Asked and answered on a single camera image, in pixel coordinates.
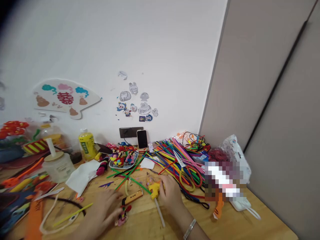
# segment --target silver bracelet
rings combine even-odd
[[[193,229],[193,226],[194,226],[195,223],[196,223],[196,219],[194,218],[193,221],[191,222],[188,230],[187,230],[186,233],[184,234],[183,240],[186,240],[186,239],[187,239],[187,237],[189,236],[189,234],[190,234],[191,230]]]

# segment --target human hand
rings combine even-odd
[[[170,175],[160,175],[160,178],[162,180],[159,189],[161,201],[172,215],[179,214],[180,211],[185,209],[185,206],[182,202],[178,183]]]
[[[92,207],[88,209],[88,213],[70,238],[94,240],[99,237],[111,223],[114,223],[114,219],[121,213],[122,209],[116,208],[121,196],[122,193],[113,189],[99,192]]]

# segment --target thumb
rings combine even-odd
[[[122,212],[122,208],[117,208],[114,210],[106,220],[103,221],[103,224],[107,227],[110,225],[111,222],[113,222],[114,219],[117,219],[119,214]]]
[[[166,194],[165,194],[164,188],[163,188],[163,181],[161,181],[161,183],[160,183],[159,192],[160,192],[160,197],[161,197],[161,199],[162,199],[162,200],[165,200]]]

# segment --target red chinese character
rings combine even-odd
[[[72,104],[73,103],[73,96],[70,93],[61,93],[59,92],[57,95],[60,102],[63,104]]]

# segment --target wall socket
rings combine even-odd
[[[119,128],[121,138],[137,137],[137,131],[143,130],[143,127]]]

